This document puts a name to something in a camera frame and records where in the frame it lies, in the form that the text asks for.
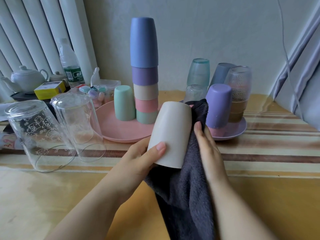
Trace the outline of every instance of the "yellow box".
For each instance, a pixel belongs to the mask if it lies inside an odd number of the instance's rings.
[[[59,93],[65,92],[66,87],[63,81],[51,81],[41,84],[34,90],[35,95],[39,100],[51,99]]]

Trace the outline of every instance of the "water bottle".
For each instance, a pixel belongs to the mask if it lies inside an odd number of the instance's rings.
[[[85,80],[82,76],[82,71],[79,65],[76,54],[70,47],[66,38],[60,39],[60,61],[66,76],[68,78],[70,87],[73,88],[80,84],[84,84]]]

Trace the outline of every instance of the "teapot spout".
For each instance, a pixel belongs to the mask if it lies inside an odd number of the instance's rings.
[[[13,92],[22,92],[22,88],[17,83],[12,82],[9,78],[1,77],[0,80],[5,82],[7,87],[11,91],[13,91]]]

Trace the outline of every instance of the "black cloth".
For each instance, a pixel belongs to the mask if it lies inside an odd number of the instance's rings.
[[[171,240],[215,239],[214,214],[206,176],[193,126],[201,121],[205,128],[208,104],[196,102],[192,110],[192,128],[181,169],[154,167],[146,183],[154,190]]]

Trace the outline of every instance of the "person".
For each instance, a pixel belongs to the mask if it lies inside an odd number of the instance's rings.
[[[194,132],[221,239],[276,239],[231,187],[221,154],[208,127],[202,132],[201,123],[197,122]],[[46,240],[105,239],[120,205],[130,198],[153,164],[166,151],[164,142],[147,151],[149,140],[145,138],[132,145],[118,164],[66,215]]]

